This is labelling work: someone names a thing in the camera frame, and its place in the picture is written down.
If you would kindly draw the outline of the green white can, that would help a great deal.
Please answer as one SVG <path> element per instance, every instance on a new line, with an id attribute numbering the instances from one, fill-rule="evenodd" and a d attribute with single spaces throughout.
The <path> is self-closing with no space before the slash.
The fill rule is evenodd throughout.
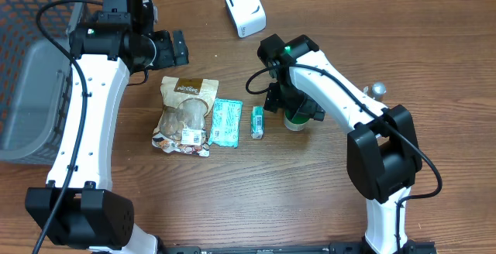
<path id="1" fill-rule="evenodd" d="M 305 128 L 309 121 L 309 118 L 295 116 L 294 118 L 290 118 L 290 112 L 286 110 L 284 112 L 284 125 L 287 129 L 293 132 L 299 132 Z"/>

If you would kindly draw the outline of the teal white tissue pack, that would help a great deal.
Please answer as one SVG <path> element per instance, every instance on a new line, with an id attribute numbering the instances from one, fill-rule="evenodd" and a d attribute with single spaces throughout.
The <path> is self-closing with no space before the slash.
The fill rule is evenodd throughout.
<path id="1" fill-rule="evenodd" d="M 264 136 L 264 108 L 254 106 L 251 112 L 251 136 L 253 139 L 262 139 Z"/>

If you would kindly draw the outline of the mint green tissue pack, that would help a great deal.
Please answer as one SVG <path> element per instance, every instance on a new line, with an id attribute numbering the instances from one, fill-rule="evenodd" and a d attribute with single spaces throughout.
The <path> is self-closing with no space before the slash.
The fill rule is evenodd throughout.
<path id="1" fill-rule="evenodd" d="M 208 144 L 237 148 L 243 103 L 216 98 L 213 105 L 212 127 Z"/>

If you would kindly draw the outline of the brown white snack bag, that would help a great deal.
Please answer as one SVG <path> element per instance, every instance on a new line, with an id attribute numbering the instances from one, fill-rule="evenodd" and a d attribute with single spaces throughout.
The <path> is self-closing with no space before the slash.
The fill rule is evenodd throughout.
<path id="1" fill-rule="evenodd" d="M 163 77 L 163 112 L 153 131 L 152 146 L 165 153 L 208 157 L 205 118 L 219 88 L 217 80 Z"/>

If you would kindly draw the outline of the yellow drink bottle grey cap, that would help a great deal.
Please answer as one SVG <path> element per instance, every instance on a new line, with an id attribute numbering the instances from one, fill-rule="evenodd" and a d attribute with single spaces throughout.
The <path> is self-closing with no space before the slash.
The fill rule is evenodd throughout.
<path id="1" fill-rule="evenodd" d="M 371 85 L 366 86 L 363 89 L 364 94 L 374 99 L 375 101 L 383 101 L 384 96 L 387 93 L 387 88 L 382 82 L 375 82 Z"/>

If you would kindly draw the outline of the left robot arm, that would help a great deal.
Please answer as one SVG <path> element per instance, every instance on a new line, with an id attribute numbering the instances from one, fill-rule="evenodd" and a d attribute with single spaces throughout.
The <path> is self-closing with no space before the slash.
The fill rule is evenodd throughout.
<path id="1" fill-rule="evenodd" d="M 112 144 L 129 78 L 188 63 L 184 35 L 156 31 L 152 0 L 102 0 L 62 49 L 72 68 L 71 100 L 57 157 L 25 207 L 40 238 L 94 253 L 163 253 L 134 220 L 131 200 L 112 191 Z"/>

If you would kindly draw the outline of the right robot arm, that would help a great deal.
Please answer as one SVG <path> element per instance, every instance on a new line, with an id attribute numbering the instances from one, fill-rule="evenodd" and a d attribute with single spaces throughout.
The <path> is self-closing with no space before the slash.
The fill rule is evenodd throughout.
<path id="1" fill-rule="evenodd" d="M 400 200 L 410 194 L 422 161 L 408 110 L 388 108 L 356 88 L 305 35 L 288 43 L 268 36 L 257 56 L 275 79 L 267 88 L 266 110 L 284 109 L 293 130 L 329 115 L 346 133 L 346 170 L 367 204 L 363 252 L 412 253 Z"/>

